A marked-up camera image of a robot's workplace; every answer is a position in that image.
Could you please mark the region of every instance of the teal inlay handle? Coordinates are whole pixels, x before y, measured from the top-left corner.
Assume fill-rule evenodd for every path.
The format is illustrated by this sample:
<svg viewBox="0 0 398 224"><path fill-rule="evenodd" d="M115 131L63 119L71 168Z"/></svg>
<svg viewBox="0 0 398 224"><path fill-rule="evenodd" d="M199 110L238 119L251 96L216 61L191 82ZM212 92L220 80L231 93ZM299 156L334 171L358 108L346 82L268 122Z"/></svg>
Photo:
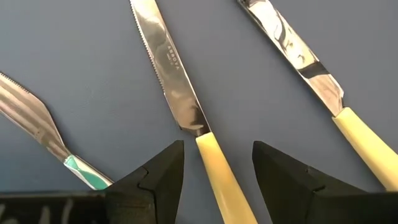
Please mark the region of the teal inlay handle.
<svg viewBox="0 0 398 224"><path fill-rule="evenodd" d="M94 190L103 190L112 184L109 178L78 156L68 156L63 164Z"/></svg>

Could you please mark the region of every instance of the yellow knife handle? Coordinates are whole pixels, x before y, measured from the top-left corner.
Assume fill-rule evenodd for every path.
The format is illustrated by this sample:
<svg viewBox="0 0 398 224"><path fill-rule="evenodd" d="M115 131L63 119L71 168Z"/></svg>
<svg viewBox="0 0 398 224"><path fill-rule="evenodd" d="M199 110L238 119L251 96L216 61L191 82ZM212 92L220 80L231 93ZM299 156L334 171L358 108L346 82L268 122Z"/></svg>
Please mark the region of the yellow knife handle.
<svg viewBox="0 0 398 224"><path fill-rule="evenodd" d="M351 108L344 108L333 121L383 186L398 190L398 155Z"/></svg>
<svg viewBox="0 0 398 224"><path fill-rule="evenodd" d="M214 134L207 133L196 140L224 223L257 223Z"/></svg>

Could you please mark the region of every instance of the blue background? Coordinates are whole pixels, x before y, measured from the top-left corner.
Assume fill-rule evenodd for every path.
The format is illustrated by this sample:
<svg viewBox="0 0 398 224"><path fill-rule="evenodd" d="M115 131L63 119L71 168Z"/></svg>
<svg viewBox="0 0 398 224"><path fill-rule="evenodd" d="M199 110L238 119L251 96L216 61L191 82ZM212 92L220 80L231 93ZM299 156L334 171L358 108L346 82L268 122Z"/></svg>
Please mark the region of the blue background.
<svg viewBox="0 0 398 224"><path fill-rule="evenodd" d="M327 109L234 0L157 0L208 121L259 223L270 223L254 140L364 190L383 190ZM398 149L398 2L273 0L345 90L345 104ZM118 180L185 141L177 223L222 223L192 136L178 129L128 0L0 1L0 70L43 100L71 151ZM0 116L0 191L86 190Z"/></svg>

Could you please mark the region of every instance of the knife handle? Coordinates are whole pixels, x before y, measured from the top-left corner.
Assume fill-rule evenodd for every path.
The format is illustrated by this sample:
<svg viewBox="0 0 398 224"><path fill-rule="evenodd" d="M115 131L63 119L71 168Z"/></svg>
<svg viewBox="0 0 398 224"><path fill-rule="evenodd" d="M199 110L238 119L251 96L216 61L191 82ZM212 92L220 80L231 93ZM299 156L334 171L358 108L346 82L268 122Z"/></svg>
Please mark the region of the knife handle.
<svg viewBox="0 0 398 224"><path fill-rule="evenodd" d="M257 223L214 134L204 134L196 141L224 223Z"/></svg>
<svg viewBox="0 0 398 224"><path fill-rule="evenodd" d="M93 190L103 190L113 183L104 174L76 155L68 156L63 164Z"/></svg>
<svg viewBox="0 0 398 224"><path fill-rule="evenodd" d="M398 155L351 108L345 107L333 121L386 190L398 190Z"/></svg>

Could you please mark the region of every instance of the knife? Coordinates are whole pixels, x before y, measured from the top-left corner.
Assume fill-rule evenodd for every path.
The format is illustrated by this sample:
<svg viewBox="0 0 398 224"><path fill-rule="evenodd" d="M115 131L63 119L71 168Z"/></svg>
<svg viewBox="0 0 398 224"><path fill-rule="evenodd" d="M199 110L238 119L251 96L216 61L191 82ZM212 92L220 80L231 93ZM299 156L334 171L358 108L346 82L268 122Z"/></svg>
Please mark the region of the knife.
<svg viewBox="0 0 398 224"><path fill-rule="evenodd" d="M398 190L398 155L347 106L343 89L268 0L238 0L332 113L333 121L386 190Z"/></svg>
<svg viewBox="0 0 398 224"><path fill-rule="evenodd" d="M180 129L196 137L225 223L257 223L207 123L177 49L154 0L130 0L144 45Z"/></svg>
<svg viewBox="0 0 398 224"><path fill-rule="evenodd" d="M1 72L0 111L45 146L92 189L102 190L112 184L109 178L67 149L45 105L31 92Z"/></svg>

